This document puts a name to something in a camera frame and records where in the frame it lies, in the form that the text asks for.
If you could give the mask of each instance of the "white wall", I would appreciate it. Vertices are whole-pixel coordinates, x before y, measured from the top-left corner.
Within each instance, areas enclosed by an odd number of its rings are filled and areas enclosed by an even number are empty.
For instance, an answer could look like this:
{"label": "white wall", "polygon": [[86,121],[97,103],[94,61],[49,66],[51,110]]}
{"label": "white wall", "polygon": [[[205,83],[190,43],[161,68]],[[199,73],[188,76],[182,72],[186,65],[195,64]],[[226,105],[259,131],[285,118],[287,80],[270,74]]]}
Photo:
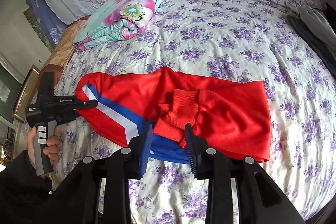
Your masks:
{"label": "white wall", "polygon": [[7,132],[8,132],[8,125],[0,121],[0,142],[2,144],[5,143],[5,140],[7,138]]}
{"label": "white wall", "polygon": [[32,65],[41,69],[50,56],[23,14],[27,8],[26,0],[0,0],[0,58],[10,63],[5,67],[13,75],[23,77]]}

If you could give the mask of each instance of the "human hand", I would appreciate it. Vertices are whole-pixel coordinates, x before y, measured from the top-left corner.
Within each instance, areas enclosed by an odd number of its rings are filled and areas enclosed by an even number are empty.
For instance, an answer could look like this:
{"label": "human hand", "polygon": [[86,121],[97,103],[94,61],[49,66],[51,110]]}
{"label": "human hand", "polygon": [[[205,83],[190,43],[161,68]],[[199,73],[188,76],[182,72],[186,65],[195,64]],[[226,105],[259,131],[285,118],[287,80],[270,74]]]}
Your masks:
{"label": "human hand", "polygon": [[[47,147],[43,148],[43,153],[45,155],[48,155],[48,157],[54,161],[54,166],[58,164],[59,162],[59,157],[58,157],[58,153],[59,153],[58,145],[60,144],[59,134],[60,134],[59,127],[55,127],[54,136],[47,139],[47,142],[46,142]],[[31,130],[28,131],[28,134],[27,134],[27,153],[28,153],[28,157],[29,157],[29,160],[32,166],[36,169],[35,155],[34,155],[35,135],[36,135],[36,127],[33,127]]]}

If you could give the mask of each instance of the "grey handle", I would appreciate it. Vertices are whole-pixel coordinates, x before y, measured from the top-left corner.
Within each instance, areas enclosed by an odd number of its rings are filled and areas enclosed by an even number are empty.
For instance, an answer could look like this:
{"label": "grey handle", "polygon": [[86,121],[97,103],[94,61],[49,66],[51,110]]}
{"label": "grey handle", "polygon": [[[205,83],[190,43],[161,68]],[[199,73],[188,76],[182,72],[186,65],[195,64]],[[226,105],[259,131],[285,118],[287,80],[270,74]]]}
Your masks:
{"label": "grey handle", "polygon": [[36,164],[36,175],[44,175],[54,171],[48,155],[43,153],[43,148],[47,147],[47,139],[54,136],[56,121],[41,122],[36,125],[36,136],[34,137],[34,155]]}

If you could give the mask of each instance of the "floral bedsheet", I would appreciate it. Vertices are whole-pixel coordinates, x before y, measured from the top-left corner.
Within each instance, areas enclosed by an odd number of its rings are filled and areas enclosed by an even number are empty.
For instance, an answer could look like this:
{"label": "floral bedsheet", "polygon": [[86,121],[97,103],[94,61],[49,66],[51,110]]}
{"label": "floral bedsheet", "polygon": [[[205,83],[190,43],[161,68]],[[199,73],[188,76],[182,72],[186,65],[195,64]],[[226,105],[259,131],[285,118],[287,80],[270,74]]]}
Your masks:
{"label": "floral bedsheet", "polygon": [[[87,73],[149,73],[162,66],[189,74],[246,82],[262,80],[272,116],[271,157],[262,167],[304,219],[336,192],[336,82],[295,33],[287,14],[320,0],[164,0],[148,30],[132,41],[76,52],[55,91],[72,95]],[[83,118],[62,126],[61,181],[84,156],[99,159],[119,147]],[[130,181],[134,223],[204,223],[207,181],[188,165],[150,159]],[[101,204],[104,186],[101,191]],[[234,198],[235,223],[238,223]]]}

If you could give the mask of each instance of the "brown blanket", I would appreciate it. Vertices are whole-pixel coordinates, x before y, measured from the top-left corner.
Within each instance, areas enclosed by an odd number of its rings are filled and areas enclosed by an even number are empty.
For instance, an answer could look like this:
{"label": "brown blanket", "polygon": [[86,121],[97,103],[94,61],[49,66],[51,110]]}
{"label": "brown blanket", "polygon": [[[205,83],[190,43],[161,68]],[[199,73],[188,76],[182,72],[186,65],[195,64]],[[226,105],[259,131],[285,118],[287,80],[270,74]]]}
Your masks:
{"label": "brown blanket", "polygon": [[40,86],[40,80],[42,77],[42,74],[44,72],[54,72],[54,85],[56,86],[58,82],[61,79],[62,73],[67,66],[69,60],[73,56],[73,53],[75,52],[75,46],[72,44],[76,34],[78,33],[79,29],[83,26],[83,24],[86,22],[86,20],[78,20],[74,23],[72,23],[68,28],[65,29],[65,31],[62,34],[62,38],[47,60],[47,62],[44,64],[41,72],[40,77],[37,83],[37,86]]}

